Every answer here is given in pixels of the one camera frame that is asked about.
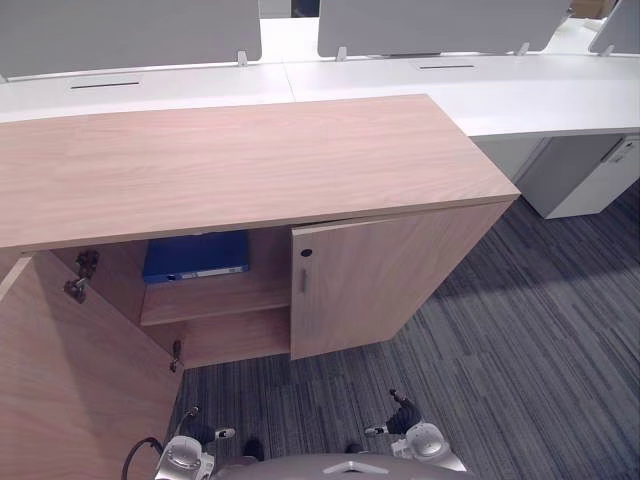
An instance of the striped carpet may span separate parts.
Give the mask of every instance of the striped carpet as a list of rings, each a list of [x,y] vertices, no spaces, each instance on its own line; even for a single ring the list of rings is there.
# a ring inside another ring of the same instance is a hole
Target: striped carpet
[[[232,426],[237,455],[340,452],[406,392],[485,479],[640,473],[640,184],[599,215],[542,220],[519,200],[384,344],[187,371],[176,402]]]

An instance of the wood grain surface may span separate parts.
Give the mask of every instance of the wood grain surface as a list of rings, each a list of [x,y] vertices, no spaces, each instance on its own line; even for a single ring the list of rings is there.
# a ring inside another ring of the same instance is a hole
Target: wood grain surface
[[[12,248],[0,250],[0,282],[20,258],[20,251]]]
[[[185,368],[288,353],[289,322],[288,307],[189,321]]]
[[[97,292],[67,297],[50,252],[16,270],[0,288],[0,478],[120,478],[135,442],[164,437],[181,371]],[[129,478],[157,460],[142,449]]]
[[[141,324],[291,305],[291,228],[249,231],[249,271],[147,286]]]
[[[426,95],[0,125],[0,248],[113,243],[511,200]]]
[[[142,269],[147,254],[147,242],[140,240],[61,248],[53,250],[53,253],[70,270],[77,273],[76,258],[85,250],[96,250],[100,254],[96,273],[91,278],[91,288],[138,325],[146,291]]]
[[[393,337],[510,204],[294,228],[291,358]]]

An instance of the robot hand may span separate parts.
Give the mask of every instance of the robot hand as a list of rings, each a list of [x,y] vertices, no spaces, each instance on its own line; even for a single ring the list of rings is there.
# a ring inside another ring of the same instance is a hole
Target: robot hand
[[[400,404],[400,408],[384,425],[372,425],[364,431],[367,437],[390,433],[404,435],[411,427],[422,422],[422,414],[418,408],[406,397],[400,397],[395,389],[389,390],[393,399]]]

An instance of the metal hinge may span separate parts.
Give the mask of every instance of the metal hinge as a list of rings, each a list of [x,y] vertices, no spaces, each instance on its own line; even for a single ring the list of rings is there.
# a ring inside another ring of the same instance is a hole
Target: metal hinge
[[[172,372],[176,372],[178,369],[178,362],[180,361],[180,354],[182,353],[182,342],[180,340],[176,340],[173,342],[173,360],[169,364],[169,370]]]
[[[85,291],[93,274],[96,273],[100,254],[95,250],[86,250],[78,254],[76,265],[78,265],[78,278],[68,280],[64,284],[64,291],[78,303],[84,303],[87,299]]]

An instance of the black wire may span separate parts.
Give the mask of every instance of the black wire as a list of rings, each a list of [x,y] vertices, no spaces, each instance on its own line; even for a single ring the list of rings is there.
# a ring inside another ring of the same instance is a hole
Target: black wire
[[[162,444],[158,440],[153,437],[148,437],[144,440],[140,440],[129,451],[129,455],[127,455],[127,459],[124,461],[124,465],[122,465],[122,475],[120,476],[120,480],[127,480],[127,476],[129,474],[129,464],[131,463],[131,460],[133,460],[133,456],[136,454],[136,452],[145,443],[150,443],[151,448],[155,448],[156,452],[158,452],[158,455],[162,455]]]

